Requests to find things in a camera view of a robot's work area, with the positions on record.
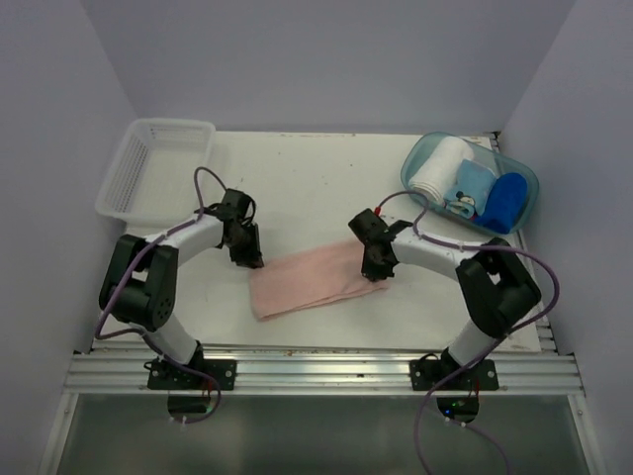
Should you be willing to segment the pink towel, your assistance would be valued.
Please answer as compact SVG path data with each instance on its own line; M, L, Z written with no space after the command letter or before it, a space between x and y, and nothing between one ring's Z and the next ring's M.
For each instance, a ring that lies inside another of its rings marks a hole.
M249 275L253 316L267 321L389 287L361 274L364 247L345 240L273 259Z

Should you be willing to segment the white plastic basket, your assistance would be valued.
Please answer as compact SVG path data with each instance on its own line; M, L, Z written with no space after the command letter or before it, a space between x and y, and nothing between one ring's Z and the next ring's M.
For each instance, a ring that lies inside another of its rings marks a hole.
M199 208L194 172L211 164L216 127L184 119L138 119L106 173L95 211L128 225L166 228Z

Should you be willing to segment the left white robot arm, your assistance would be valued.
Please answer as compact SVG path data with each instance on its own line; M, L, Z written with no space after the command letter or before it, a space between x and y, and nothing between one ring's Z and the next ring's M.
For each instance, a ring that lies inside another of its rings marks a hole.
M199 386L206 375L201 344L175 316L179 267L212 248L226 248L238 267L263 267L255 212L250 196L227 189L219 203L170 230L120 237L100 290L95 337L136 333L172 364L170 375L180 386Z

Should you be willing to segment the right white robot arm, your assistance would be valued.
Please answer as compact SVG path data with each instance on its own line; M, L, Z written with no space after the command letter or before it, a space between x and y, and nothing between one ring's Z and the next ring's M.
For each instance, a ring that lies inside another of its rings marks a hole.
M472 361L540 302L542 294L527 268L502 238L460 243L433 235L418 236L404 220L386 223L365 209L349 223L362 243L361 275L371 282L395 276L399 264L448 277L459 284L469 321L442 351L440 375L446 385L463 388L476 376Z

